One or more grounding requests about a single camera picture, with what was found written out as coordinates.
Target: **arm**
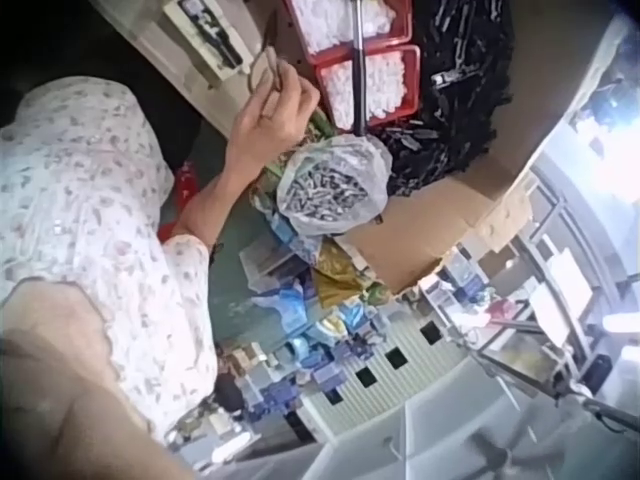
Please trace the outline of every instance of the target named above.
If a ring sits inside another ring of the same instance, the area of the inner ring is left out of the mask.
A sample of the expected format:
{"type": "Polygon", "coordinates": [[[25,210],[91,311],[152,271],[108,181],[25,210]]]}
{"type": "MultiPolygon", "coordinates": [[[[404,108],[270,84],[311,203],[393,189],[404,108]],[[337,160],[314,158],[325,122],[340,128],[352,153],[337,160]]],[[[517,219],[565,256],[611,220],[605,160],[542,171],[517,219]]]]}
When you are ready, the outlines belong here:
{"type": "Polygon", "coordinates": [[[278,70],[282,92],[274,92],[265,72],[234,122],[222,174],[189,202],[173,235],[193,235],[211,251],[242,192],[265,165],[302,140],[320,95],[291,65],[280,62],[278,70]]]}

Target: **floral blouse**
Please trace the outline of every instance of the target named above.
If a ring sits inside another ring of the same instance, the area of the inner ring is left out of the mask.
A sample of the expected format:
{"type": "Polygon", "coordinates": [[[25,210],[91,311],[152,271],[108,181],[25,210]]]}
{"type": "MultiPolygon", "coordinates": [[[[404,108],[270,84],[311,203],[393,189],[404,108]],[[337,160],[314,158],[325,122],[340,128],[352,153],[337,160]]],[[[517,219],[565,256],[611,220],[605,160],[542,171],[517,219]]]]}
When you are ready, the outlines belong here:
{"type": "Polygon", "coordinates": [[[119,387],[160,441],[217,373],[208,251],[192,236],[157,238],[172,183],[117,83],[44,85],[0,130],[0,305],[24,280],[77,285],[102,319],[119,387]]]}

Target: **plastic bag of metal parts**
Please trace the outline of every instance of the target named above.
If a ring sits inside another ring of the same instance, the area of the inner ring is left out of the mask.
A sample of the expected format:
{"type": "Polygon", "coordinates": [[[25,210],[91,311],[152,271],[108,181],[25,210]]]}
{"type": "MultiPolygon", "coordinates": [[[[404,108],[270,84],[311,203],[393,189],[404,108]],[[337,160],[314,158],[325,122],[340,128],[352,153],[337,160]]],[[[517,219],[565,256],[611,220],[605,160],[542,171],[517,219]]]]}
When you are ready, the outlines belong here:
{"type": "Polygon", "coordinates": [[[302,147],[278,185],[278,209],[301,235],[344,233],[384,209],[391,160],[374,137],[340,135],[302,147]]]}

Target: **finger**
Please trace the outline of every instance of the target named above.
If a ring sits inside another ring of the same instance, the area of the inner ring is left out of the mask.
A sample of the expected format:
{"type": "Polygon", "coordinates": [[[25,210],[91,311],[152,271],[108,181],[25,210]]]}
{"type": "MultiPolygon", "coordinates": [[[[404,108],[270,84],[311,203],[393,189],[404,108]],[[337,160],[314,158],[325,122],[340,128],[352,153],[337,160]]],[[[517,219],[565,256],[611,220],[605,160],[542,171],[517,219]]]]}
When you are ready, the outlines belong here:
{"type": "Polygon", "coordinates": [[[248,123],[250,125],[255,124],[269,99],[273,86],[273,75],[269,69],[265,70],[260,77],[260,82],[256,86],[251,97],[245,104],[244,108],[238,114],[238,118],[242,123],[248,123]]]}
{"type": "Polygon", "coordinates": [[[282,91],[280,92],[273,119],[276,121],[291,121],[298,114],[300,94],[302,93],[300,77],[296,69],[284,60],[278,61],[278,72],[282,82],[282,91]]]}
{"type": "Polygon", "coordinates": [[[302,88],[302,94],[300,95],[300,105],[298,106],[298,118],[308,123],[320,101],[320,92],[304,77],[300,77],[300,87],[302,88]]]}

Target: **small metal part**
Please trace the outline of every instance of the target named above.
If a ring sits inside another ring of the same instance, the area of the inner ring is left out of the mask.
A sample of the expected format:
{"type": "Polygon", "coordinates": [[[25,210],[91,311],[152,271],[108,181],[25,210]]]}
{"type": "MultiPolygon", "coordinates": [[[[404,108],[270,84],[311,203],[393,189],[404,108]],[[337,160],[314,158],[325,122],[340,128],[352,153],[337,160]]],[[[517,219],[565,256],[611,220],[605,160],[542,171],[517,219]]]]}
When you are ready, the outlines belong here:
{"type": "Polygon", "coordinates": [[[202,0],[178,0],[178,6],[193,23],[202,38],[220,56],[225,67],[233,70],[242,66],[242,57],[231,44],[229,35],[215,14],[202,0]]]}
{"type": "Polygon", "coordinates": [[[502,16],[502,2],[503,0],[491,0],[491,21],[497,22],[502,16]]]}
{"type": "Polygon", "coordinates": [[[447,72],[440,72],[431,75],[431,81],[435,88],[444,88],[452,83],[465,80],[473,75],[479,73],[477,65],[471,65],[469,67],[461,67],[460,69],[449,70],[447,72]]]}

